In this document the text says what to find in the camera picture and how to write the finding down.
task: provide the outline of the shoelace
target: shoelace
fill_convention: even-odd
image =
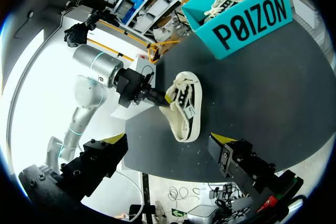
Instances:
[[[195,84],[195,82],[193,80],[189,80],[189,79],[177,79],[173,81],[173,85],[175,86],[175,88],[179,89],[181,91],[181,93],[184,95],[185,90],[187,89],[187,86],[190,86],[191,84]],[[192,96],[192,93],[189,92],[187,95],[187,100],[190,99]],[[175,111],[175,109],[177,109],[176,104],[174,102],[172,102],[170,104],[170,108],[172,111]]]
[[[207,10],[204,15],[208,16],[210,15],[211,18],[216,17],[218,14],[220,14],[222,12],[222,10],[224,9],[224,7],[211,7],[211,10]]]

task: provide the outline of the white box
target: white box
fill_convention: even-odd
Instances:
[[[188,212],[188,221],[192,224],[211,224],[218,207],[199,205]]]
[[[153,21],[154,18],[151,15],[149,14],[143,15],[136,21],[133,29],[138,30],[140,32],[144,32],[153,25]]]
[[[166,0],[157,0],[154,5],[147,11],[147,13],[158,17],[166,10],[168,6],[169,3]]]
[[[311,28],[316,29],[320,22],[319,22],[319,15],[317,10],[313,10],[305,3],[300,0],[292,0],[294,4],[294,10],[297,15],[299,15]]]

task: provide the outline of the white sneaker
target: white sneaker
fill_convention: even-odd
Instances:
[[[217,17],[218,14],[229,9],[231,6],[240,3],[244,0],[215,0],[211,5],[211,10],[207,10],[204,15],[207,16],[204,20],[204,23],[210,21],[214,17]]]
[[[197,76],[191,72],[179,73],[166,95],[170,107],[160,107],[169,121],[177,141],[195,141],[201,129],[202,87]]]

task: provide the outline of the black table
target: black table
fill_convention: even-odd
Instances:
[[[277,170],[303,161],[336,130],[336,78],[313,38],[293,21],[223,60],[195,35],[157,63],[156,87],[165,91],[181,71],[202,84],[201,133],[175,140],[159,108],[127,121],[127,167],[194,182],[224,178],[206,150],[210,132],[251,142]]]

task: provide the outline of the teal shoe box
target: teal shoe box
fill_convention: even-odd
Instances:
[[[190,0],[182,6],[191,28],[217,59],[292,21],[289,0],[244,0],[200,25],[215,0]]]

